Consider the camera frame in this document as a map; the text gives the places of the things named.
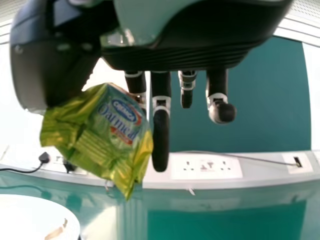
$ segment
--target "white wall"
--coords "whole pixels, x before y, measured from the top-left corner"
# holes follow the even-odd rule
[[[320,150],[320,47],[302,44],[309,83],[311,149]]]

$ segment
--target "blue logo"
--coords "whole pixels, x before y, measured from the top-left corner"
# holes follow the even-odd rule
[[[126,105],[123,101],[120,100],[112,100],[112,105],[114,109],[126,120],[135,123],[137,121],[137,116],[135,112]]]

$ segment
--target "small black plug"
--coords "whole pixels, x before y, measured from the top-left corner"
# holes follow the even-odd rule
[[[47,164],[50,162],[50,155],[45,151],[39,156],[39,160],[43,164]]]
[[[68,174],[69,172],[73,172],[77,169],[77,167],[70,162],[68,162],[66,159],[63,159],[63,165],[66,169],[66,173]]]

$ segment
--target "black finger pad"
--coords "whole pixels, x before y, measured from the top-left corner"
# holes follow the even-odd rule
[[[170,117],[165,110],[158,110],[153,116],[153,167],[157,172],[164,172],[169,161]]]

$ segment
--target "wall socket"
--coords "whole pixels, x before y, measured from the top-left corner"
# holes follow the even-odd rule
[[[170,161],[171,178],[174,180],[219,180],[243,177],[236,157],[185,153],[175,155]]]
[[[282,154],[282,157],[285,163],[296,164],[295,166],[287,166],[289,174],[312,173],[314,171],[307,155],[303,152],[286,152]]]

